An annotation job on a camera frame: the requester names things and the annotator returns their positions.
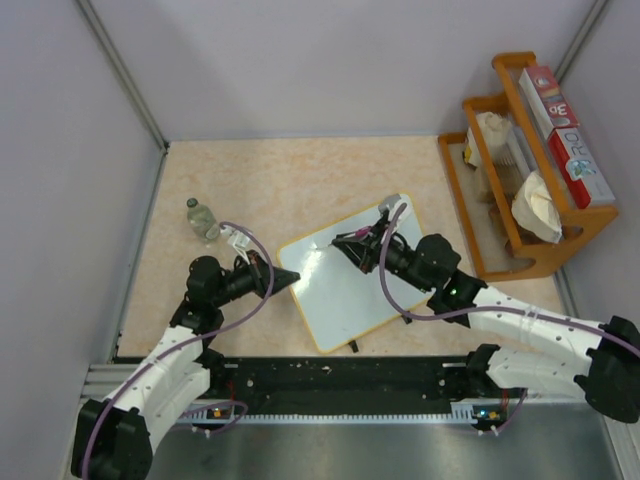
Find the yellow-framed whiteboard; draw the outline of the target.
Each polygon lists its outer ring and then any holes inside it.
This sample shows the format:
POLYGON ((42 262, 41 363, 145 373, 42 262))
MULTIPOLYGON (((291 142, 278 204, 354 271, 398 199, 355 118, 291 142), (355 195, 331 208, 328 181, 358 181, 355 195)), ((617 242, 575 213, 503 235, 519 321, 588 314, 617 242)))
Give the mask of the yellow-framed whiteboard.
POLYGON ((300 275, 291 287, 292 295, 322 354, 346 346, 400 316, 385 298, 379 275, 362 273, 330 245, 336 235, 370 226, 379 218, 378 206, 371 204, 277 251, 279 265, 300 275))

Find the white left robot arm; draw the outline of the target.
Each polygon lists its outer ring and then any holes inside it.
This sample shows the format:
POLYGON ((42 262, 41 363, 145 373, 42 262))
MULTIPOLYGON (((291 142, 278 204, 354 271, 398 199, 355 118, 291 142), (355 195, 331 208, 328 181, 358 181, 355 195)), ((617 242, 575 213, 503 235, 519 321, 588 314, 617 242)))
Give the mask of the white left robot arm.
POLYGON ((212 256, 189 267, 186 292, 151 353, 102 400, 90 399, 76 423, 70 471, 79 479, 144 479, 166 434, 202 394, 216 396, 227 374, 209 345, 224 330, 222 309, 245 295, 261 300, 299 281, 257 251, 231 269, 212 256))

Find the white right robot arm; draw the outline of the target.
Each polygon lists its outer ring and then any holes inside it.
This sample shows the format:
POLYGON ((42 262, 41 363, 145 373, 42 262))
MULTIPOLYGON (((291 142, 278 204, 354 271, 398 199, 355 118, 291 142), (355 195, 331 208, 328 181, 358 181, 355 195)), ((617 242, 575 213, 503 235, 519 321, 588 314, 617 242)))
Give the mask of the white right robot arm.
POLYGON ((392 274, 429 294, 426 320, 511 338, 531 347, 494 344, 467 358, 466 380, 476 394, 527 389, 586 401, 604 416, 639 420, 639 329, 613 316, 607 322, 560 316, 519 301, 459 269, 460 255, 440 234, 415 247, 396 232, 399 217, 383 212, 372 226, 336 235, 331 244, 362 273, 392 274))

